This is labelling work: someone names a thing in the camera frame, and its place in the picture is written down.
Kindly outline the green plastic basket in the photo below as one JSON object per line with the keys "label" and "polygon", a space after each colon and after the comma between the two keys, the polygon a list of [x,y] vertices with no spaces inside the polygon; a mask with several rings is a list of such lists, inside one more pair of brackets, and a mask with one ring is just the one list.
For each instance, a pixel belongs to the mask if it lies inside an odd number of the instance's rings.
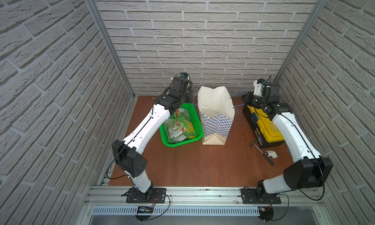
{"label": "green plastic basket", "polygon": [[161,139],[167,147],[178,147],[200,140],[203,128],[194,104],[185,103],[161,126]]}

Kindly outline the green soup packet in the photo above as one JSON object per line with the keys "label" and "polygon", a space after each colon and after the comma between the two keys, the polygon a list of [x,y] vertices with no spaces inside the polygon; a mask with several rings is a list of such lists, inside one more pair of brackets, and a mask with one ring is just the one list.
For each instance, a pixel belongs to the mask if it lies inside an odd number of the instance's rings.
{"label": "green soup packet", "polygon": [[169,143],[174,144],[187,140],[187,121],[183,116],[167,119],[163,126]]}

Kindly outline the yellow corn soup packet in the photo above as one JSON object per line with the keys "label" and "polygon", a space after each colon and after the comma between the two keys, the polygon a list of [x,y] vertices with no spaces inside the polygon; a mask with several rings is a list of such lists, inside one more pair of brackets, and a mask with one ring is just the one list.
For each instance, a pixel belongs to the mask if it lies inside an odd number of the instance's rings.
{"label": "yellow corn soup packet", "polygon": [[191,120],[185,114],[179,115],[178,118],[182,126],[182,132],[186,138],[188,140],[195,139],[196,133]]}

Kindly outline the white blue checkered paper bag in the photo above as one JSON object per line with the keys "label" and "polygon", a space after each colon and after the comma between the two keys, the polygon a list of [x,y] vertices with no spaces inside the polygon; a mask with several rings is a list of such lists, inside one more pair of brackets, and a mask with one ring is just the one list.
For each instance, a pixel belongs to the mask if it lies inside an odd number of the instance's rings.
{"label": "white blue checkered paper bag", "polygon": [[198,91],[198,109],[204,133],[202,144],[225,145],[235,117],[227,88],[202,86]]}

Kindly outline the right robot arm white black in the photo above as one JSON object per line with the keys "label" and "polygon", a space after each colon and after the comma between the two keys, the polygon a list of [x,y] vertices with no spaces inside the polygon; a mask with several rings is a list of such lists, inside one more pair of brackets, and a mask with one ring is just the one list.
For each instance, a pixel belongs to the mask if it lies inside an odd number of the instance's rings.
{"label": "right robot arm white black", "polygon": [[258,182],[259,196],[274,195],[282,192],[325,187],[325,182],[333,168],[328,157],[323,157],[311,144],[299,127],[292,108],[280,102],[279,96],[271,95],[278,84],[258,79],[255,90],[243,96],[245,105],[262,110],[265,116],[278,128],[293,164],[283,174]]}

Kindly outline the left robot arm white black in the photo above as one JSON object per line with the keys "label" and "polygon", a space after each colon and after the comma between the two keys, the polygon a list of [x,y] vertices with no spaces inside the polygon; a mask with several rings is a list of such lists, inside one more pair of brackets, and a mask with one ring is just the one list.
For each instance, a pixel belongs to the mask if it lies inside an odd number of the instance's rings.
{"label": "left robot arm white black", "polygon": [[153,188],[146,173],[147,160],[142,156],[151,137],[184,103],[193,103],[194,92],[187,73],[175,75],[169,87],[159,95],[143,121],[122,141],[112,144],[114,162],[125,172],[133,187],[145,195]]}

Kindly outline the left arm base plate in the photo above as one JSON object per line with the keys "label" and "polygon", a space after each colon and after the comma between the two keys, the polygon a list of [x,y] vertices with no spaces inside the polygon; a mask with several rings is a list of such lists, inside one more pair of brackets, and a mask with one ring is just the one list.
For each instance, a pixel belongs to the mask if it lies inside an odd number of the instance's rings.
{"label": "left arm base plate", "polygon": [[164,203],[166,197],[166,188],[151,188],[146,193],[142,193],[134,187],[122,195],[126,197],[127,203]]}

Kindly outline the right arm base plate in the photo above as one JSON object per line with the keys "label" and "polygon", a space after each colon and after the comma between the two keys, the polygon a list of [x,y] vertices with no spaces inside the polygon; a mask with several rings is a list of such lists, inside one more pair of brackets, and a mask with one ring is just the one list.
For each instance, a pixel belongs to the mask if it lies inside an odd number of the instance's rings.
{"label": "right arm base plate", "polygon": [[268,194],[256,188],[240,189],[243,204],[281,204],[279,194]]}

